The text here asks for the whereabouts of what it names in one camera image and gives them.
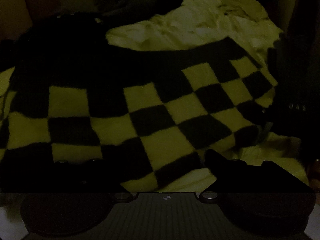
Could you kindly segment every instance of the black object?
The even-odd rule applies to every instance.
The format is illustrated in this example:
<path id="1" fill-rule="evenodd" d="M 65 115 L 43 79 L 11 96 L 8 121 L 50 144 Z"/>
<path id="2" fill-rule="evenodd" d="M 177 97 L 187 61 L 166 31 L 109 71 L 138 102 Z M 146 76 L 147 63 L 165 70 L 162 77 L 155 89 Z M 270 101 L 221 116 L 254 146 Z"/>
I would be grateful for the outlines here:
<path id="1" fill-rule="evenodd" d="M 132 200 L 125 188 L 110 181 L 101 159 L 83 165 L 58 161 L 53 177 L 54 183 L 47 182 L 46 193 L 31 193 L 21 204 L 26 228 L 41 236 L 79 234 L 102 222 L 115 203 Z M 127 197 L 119 198 L 116 193 Z"/>
<path id="2" fill-rule="evenodd" d="M 14 41 L 0 41 L 0 72 L 14 67 L 16 62 L 17 61 Z"/>
<path id="3" fill-rule="evenodd" d="M 56 164 L 60 166 L 59 171 L 71 171 L 65 161 Z M 20 209 L 28 231 L 42 236 L 70 236 L 103 221 L 104 227 L 109 228 L 104 232 L 106 236 L 127 232 L 127 237 L 119 239 L 136 239 L 136 234 L 142 234 L 137 239 L 152 239 L 147 235 L 148 228 L 159 229 L 164 225 L 158 223 L 163 223 L 165 218 L 166 226 L 161 233 L 168 239 L 193 239 L 196 231 L 200 234 L 198 239 L 202 239 L 203 234 L 208 237 L 209 228 L 212 228 L 210 237 L 219 239 L 227 235 L 228 239 L 236 239 L 238 234 L 243 239 L 254 239 L 254 235 L 262 239 L 305 239 L 302 234 L 316 203 L 315 192 L 310 187 L 275 163 L 264 161 L 261 166 L 250 166 L 241 160 L 227 160 L 213 150 L 206 152 L 205 165 L 217 181 L 204 190 L 199 199 L 195 193 L 137 193 L 134 196 L 116 183 L 109 184 L 106 190 L 106 183 L 101 181 L 100 190 L 96 185 L 95 192 L 85 193 L 96 176 L 105 171 L 103 165 L 103 160 L 98 159 L 85 164 L 89 173 L 96 172 L 78 187 L 82 193 L 78 190 L 78 193 L 28 195 Z M 197 222 L 182 226 L 188 219 Z M 169 228 L 175 228 L 176 224 L 180 227 L 179 234 L 172 236 Z M 216 227 L 222 227 L 225 233 L 215 230 Z M 233 231 L 234 236 L 226 231 Z"/>
<path id="4" fill-rule="evenodd" d="M 234 224 L 258 235 L 285 237 L 303 232 L 315 204 L 315 192 L 271 161 L 250 166 L 244 161 L 229 161 L 208 150 L 205 165 L 217 181 L 204 192 L 218 197 L 203 203 L 217 203 Z"/>

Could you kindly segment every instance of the black square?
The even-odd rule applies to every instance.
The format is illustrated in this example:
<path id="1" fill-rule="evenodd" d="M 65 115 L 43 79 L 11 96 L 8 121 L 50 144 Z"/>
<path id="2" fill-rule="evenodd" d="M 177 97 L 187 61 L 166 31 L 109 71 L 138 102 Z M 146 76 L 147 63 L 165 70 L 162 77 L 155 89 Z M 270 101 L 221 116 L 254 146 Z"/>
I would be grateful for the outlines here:
<path id="1" fill-rule="evenodd" d="M 259 135 L 259 129 L 255 125 L 246 126 L 234 133 L 236 148 L 253 146 Z"/>
<path id="2" fill-rule="evenodd" d="M 237 105 L 238 111 L 248 121 L 257 124 L 265 125 L 266 116 L 263 113 L 263 107 L 258 105 L 255 101 L 247 101 Z"/>
<path id="3" fill-rule="evenodd" d="M 201 160 L 196 152 L 183 156 L 155 171 L 158 187 L 163 188 L 188 172 L 200 168 Z"/>
<path id="4" fill-rule="evenodd" d="M 140 179 L 153 171 L 140 138 L 126 140 L 119 146 L 103 145 L 101 151 L 118 182 Z"/>
<path id="5" fill-rule="evenodd" d="M 100 145 L 89 117 L 50 118 L 48 126 L 52 143 Z"/>
<path id="6" fill-rule="evenodd" d="M 264 77 L 264 75 L 257 71 L 248 77 L 242 79 L 253 99 L 262 97 L 271 88 L 271 83 Z"/>
<path id="7" fill-rule="evenodd" d="M 163 68 L 154 76 L 155 88 L 163 103 L 186 96 L 193 92 L 192 87 L 181 70 Z"/>
<path id="8" fill-rule="evenodd" d="M 19 112 L 30 118 L 46 118 L 49 109 L 49 88 L 39 92 L 19 90 L 13 98 L 10 112 Z"/>
<path id="9" fill-rule="evenodd" d="M 226 37 L 219 43 L 219 54 L 227 60 L 237 60 L 246 56 L 248 53 L 245 49 L 239 46 L 232 38 Z"/>
<path id="10" fill-rule="evenodd" d="M 0 162 L 1 189 L 5 192 L 41 192 L 53 166 L 50 143 L 33 143 L 6 150 Z"/>
<path id="11" fill-rule="evenodd" d="M 2 121 L 0 127 L 0 149 L 6 149 L 9 141 L 9 118 Z"/>
<path id="12" fill-rule="evenodd" d="M 195 93 L 209 114 L 234 107 L 231 99 L 220 84 L 199 88 Z"/>
<path id="13" fill-rule="evenodd" d="M 215 57 L 208 61 L 220 83 L 238 79 L 240 76 L 228 59 Z"/>
<path id="14" fill-rule="evenodd" d="M 131 121 L 139 136 L 175 126 L 165 106 L 153 106 L 130 113 Z"/>
<path id="15" fill-rule="evenodd" d="M 129 112 L 122 88 L 91 87 L 87 95 L 91 117 L 123 116 Z"/>
<path id="16" fill-rule="evenodd" d="M 198 48 L 176 51 L 147 51 L 143 52 L 140 57 L 143 64 L 148 66 L 146 71 L 157 77 L 159 71 L 178 71 L 201 63 L 203 57 L 199 55 L 199 52 Z"/>
<path id="17" fill-rule="evenodd" d="M 207 147 L 232 133 L 226 125 L 211 115 L 184 121 L 178 127 L 195 149 Z"/>

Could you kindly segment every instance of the white bedsheet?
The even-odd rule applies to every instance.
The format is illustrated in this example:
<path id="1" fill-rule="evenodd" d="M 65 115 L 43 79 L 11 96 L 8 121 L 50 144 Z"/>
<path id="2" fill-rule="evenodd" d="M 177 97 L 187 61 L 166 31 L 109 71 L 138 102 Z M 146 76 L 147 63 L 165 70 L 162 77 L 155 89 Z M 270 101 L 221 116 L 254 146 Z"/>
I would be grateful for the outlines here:
<path id="1" fill-rule="evenodd" d="M 106 38 L 111 45 L 156 51 L 191 49 L 229 36 L 266 66 L 267 50 L 273 47 L 282 30 L 265 18 L 268 14 L 256 0 L 236 1 L 184 0 L 179 8 L 166 15 L 111 29 Z M 226 13 L 226 3 L 234 13 L 232 10 Z"/>

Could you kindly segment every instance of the bed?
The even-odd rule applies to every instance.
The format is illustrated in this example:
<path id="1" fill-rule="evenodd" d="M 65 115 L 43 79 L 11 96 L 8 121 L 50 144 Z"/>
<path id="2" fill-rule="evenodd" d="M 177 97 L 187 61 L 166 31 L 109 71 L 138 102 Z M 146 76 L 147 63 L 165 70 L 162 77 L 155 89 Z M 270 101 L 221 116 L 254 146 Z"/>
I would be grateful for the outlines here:
<path id="1" fill-rule="evenodd" d="M 183 0 L 107 32 L 106 19 L 55 15 L 21 37 L 0 98 L 3 191 L 48 190 L 55 163 L 103 159 L 99 179 L 128 191 L 201 192 L 206 149 L 240 158 L 265 139 L 281 30 L 255 0 Z"/>

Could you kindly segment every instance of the dark blanket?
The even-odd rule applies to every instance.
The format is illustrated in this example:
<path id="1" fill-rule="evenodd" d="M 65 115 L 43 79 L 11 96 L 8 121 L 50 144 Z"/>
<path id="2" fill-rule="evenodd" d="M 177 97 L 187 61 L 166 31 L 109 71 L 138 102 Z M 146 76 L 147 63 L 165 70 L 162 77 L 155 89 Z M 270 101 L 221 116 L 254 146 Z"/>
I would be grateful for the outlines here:
<path id="1" fill-rule="evenodd" d="M 137 52 L 109 46 L 93 18 L 64 37 L 58 20 L 21 38 L 0 120 L 3 190 L 41 191 L 54 162 L 100 158 L 114 181 L 152 191 L 201 168 L 199 150 L 256 142 L 276 81 L 230 38 Z"/>

